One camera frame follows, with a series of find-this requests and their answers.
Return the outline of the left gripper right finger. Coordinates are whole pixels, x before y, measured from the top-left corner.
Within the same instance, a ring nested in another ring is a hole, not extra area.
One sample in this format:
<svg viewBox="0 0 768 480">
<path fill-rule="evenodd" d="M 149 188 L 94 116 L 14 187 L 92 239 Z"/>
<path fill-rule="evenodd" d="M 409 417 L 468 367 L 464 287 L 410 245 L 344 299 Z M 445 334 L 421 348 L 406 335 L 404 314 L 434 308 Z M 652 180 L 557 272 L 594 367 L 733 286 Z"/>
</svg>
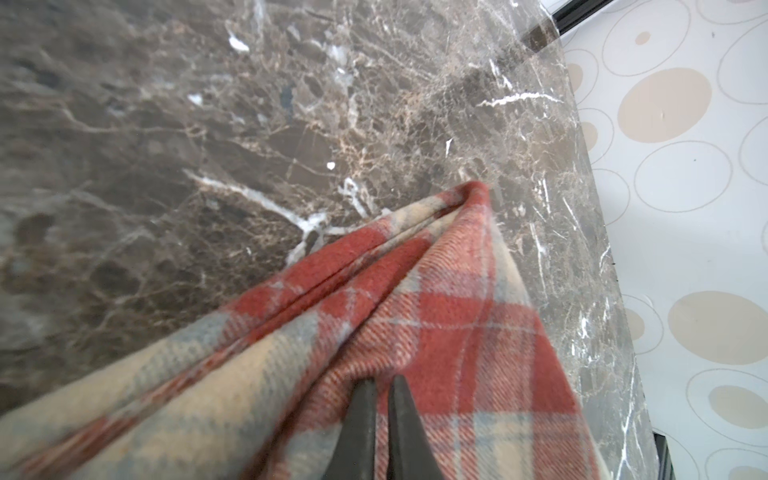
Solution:
<svg viewBox="0 0 768 480">
<path fill-rule="evenodd" d="M 389 480 L 443 480 L 408 382 L 396 375 L 388 393 Z"/>
</svg>

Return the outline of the red plaid skirt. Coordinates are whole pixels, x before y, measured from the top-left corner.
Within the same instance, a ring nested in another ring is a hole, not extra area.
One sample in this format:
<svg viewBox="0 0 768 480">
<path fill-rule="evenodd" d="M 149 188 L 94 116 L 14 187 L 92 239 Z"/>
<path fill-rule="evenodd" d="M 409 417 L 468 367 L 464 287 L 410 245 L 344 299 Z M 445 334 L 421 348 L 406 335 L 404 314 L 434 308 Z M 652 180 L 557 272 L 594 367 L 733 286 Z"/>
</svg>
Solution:
<svg viewBox="0 0 768 480">
<path fill-rule="evenodd" d="M 320 479 L 403 375 L 445 479 L 606 479 L 487 187 L 383 216 L 150 346 L 4 415 L 5 479 Z"/>
</svg>

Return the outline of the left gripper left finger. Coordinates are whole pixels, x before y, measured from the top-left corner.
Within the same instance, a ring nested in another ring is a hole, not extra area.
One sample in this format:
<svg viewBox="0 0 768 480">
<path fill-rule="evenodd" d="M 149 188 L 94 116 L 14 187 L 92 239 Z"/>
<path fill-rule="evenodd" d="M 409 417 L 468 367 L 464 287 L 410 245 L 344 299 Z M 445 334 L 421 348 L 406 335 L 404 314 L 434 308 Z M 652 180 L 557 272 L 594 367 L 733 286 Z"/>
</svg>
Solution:
<svg viewBox="0 0 768 480">
<path fill-rule="evenodd" d="M 352 392 L 340 435 L 323 479 L 371 480 L 375 476 L 375 381 L 359 381 Z"/>
</svg>

